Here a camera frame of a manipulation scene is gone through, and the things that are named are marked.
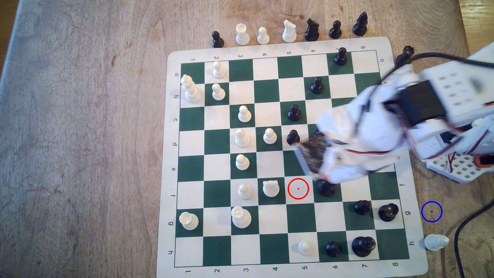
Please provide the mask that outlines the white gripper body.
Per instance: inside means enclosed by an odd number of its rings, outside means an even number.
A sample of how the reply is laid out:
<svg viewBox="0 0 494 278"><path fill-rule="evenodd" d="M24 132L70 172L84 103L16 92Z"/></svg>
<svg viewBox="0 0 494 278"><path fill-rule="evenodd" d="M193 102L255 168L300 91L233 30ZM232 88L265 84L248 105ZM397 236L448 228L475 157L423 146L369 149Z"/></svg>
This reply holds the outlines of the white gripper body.
<svg viewBox="0 0 494 278"><path fill-rule="evenodd" d="M350 103L325 110L317 127L331 146L326 148L318 178L338 184L358 179L392 165L408 151L404 129L396 114L383 103L398 88L419 81L412 66L395 71L387 84L371 86Z"/></svg>

